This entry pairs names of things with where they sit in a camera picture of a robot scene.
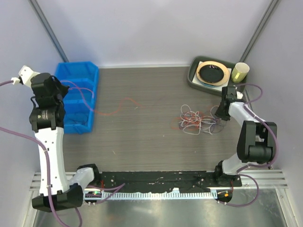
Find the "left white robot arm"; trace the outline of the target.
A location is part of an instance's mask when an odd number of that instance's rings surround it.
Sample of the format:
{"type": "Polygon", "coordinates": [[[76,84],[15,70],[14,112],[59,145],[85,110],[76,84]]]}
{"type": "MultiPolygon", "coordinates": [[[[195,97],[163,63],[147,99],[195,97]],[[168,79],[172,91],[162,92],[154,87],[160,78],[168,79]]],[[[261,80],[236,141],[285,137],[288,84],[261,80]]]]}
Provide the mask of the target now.
{"type": "Polygon", "coordinates": [[[63,98],[68,86],[49,73],[38,73],[30,79],[33,110],[29,121],[38,142],[41,181],[39,195],[32,207],[44,212],[78,208],[83,203],[83,191],[95,189],[101,177],[95,164],[82,165],[67,179],[63,159],[65,109],[63,98]]]}

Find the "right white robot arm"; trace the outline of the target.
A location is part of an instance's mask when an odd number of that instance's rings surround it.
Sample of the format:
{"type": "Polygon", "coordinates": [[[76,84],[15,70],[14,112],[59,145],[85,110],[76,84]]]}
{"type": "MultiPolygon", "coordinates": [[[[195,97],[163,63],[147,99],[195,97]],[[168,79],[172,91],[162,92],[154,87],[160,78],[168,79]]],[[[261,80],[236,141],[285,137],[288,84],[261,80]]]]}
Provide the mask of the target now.
{"type": "Polygon", "coordinates": [[[231,179],[248,167],[269,167],[278,155],[277,125],[257,116],[248,102],[238,98],[236,87],[223,87],[222,99],[215,116],[223,121],[234,118],[241,126],[236,153],[218,163],[214,182],[226,186],[231,179]]]}

